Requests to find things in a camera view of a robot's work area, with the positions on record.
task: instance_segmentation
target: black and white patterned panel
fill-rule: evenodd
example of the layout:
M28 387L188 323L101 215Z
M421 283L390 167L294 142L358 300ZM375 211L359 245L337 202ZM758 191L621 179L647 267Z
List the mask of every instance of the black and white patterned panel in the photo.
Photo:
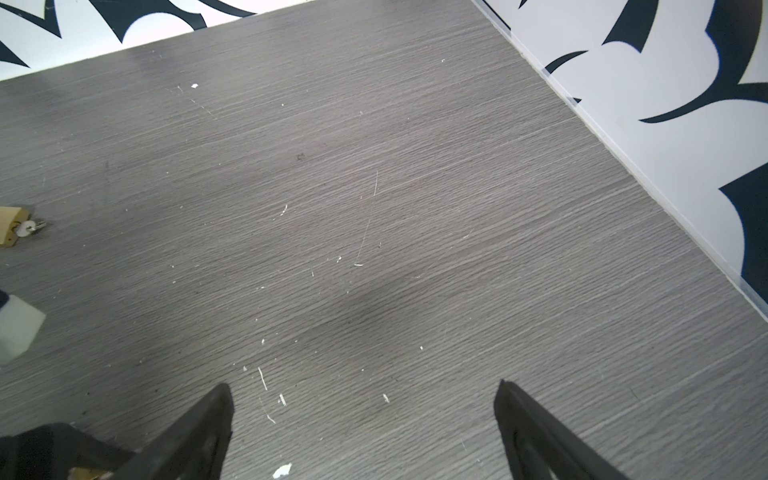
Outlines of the black and white patterned panel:
M768 0L476 0L768 301Z
M0 0L0 80L307 0Z

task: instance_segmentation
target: white speck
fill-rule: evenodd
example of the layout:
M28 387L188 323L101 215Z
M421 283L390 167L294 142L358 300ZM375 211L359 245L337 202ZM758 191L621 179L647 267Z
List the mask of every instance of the white speck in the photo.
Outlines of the white speck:
M283 465L282 467L275 470L275 472L272 474L272 478L280 478L283 476L288 476L290 473L290 466L293 465L293 463L289 463L288 465Z
M261 367L258 366L256 368L259 369L259 375L261 376L261 384L264 385L264 390L269 392L269 390L266 389L266 382L264 382L264 374L261 372Z

